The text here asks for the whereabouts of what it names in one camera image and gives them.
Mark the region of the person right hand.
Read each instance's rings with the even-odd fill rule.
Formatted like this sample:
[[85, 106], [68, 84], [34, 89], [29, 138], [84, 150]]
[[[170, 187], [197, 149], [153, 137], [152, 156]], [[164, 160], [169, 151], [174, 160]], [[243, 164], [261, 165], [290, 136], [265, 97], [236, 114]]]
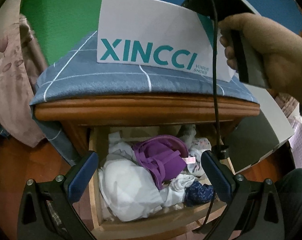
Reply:
[[230, 31], [240, 31], [262, 55], [269, 84], [280, 93], [293, 96], [302, 104], [302, 37], [277, 22], [255, 14], [236, 14], [218, 23], [227, 65], [237, 69]]

